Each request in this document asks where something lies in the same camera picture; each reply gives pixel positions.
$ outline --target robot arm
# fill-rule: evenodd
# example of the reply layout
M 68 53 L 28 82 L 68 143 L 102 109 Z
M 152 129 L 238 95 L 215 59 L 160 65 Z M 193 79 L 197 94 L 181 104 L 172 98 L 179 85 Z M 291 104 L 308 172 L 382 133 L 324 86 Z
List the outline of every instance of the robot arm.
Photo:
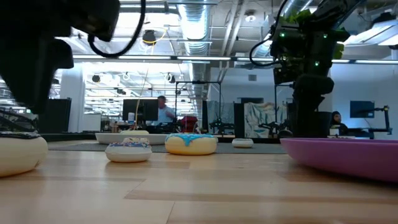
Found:
M 330 123 L 316 112 L 323 95 L 331 93 L 333 80 L 328 77 L 336 43 L 349 34 L 337 28 L 364 0 L 323 0 L 318 9 L 302 21 L 280 21 L 271 35 L 271 55 L 281 67 L 274 69 L 275 84 L 293 82 L 296 114 L 292 121 L 297 137 L 325 137 L 320 131 Z

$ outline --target red object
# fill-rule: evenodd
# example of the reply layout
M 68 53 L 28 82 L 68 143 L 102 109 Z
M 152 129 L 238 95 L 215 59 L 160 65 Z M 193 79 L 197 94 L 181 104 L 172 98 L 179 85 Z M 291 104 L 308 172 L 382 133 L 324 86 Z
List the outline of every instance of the red object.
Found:
M 194 133 L 193 127 L 195 123 L 198 121 L 198 118 L 194 116 L 184 116 L 181 120 L 182 123 L 182 132 L 183 133 Z

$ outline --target man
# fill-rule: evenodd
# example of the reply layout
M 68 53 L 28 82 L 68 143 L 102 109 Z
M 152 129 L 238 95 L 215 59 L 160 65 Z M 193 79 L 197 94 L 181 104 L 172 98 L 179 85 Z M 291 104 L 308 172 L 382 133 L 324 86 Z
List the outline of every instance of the man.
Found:
M 170 123 L 173 122 L 174 119 L 174 111 L 172 108 L 169 108 L 166 105 L 166 97 L 165 96 L 158 96 L 157 100 L 159 101 L 159 112 L 158 118 L 155 124 L 159 123 Z

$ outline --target wooden table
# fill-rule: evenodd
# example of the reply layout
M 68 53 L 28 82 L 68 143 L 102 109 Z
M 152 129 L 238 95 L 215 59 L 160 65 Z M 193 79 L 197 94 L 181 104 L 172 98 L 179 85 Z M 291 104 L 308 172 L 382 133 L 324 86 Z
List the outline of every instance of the wooden table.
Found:
M 309 169 L 288 155 L 157 153 L 117 164 L 103 152 L 50 151 L 36 170 L 0 179 L 0 217 L 4 224 L 398 223 L 398 189 Z

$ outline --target person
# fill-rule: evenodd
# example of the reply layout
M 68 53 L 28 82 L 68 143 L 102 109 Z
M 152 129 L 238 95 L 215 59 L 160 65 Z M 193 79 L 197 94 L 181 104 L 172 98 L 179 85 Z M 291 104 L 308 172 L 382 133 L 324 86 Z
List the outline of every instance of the person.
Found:
M 339 126 L 340 135 L 348 134 L 348 127 L 341 122 L 341 114 L 338 111 L 334 111 L 331 114 L 330 126 Z
M 173 122 L 174 119 L 174 111 L 172 108 L 169 108 L 166 105 L 166 97 L 165 96 L 158 96 L 157 100 L 159 101 L 159 112 L 158 118 L 155 124 L 160 123 L 170 123 Z

